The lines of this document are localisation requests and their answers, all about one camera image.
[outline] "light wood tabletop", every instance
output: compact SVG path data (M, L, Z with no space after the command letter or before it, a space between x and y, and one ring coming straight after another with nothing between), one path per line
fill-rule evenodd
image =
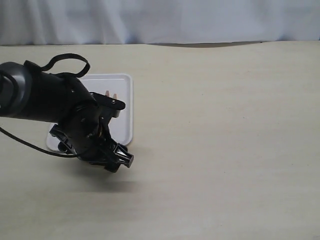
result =
M319 41L2 46L0 63L62 53L132 76L135 159L111 174L1 134L1 240L320 239ZM48 123L0 121L45 147Z

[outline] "white curtain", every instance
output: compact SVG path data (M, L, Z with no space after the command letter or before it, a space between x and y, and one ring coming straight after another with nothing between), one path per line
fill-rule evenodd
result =
M0 45L319 38L320 0L0 0Z

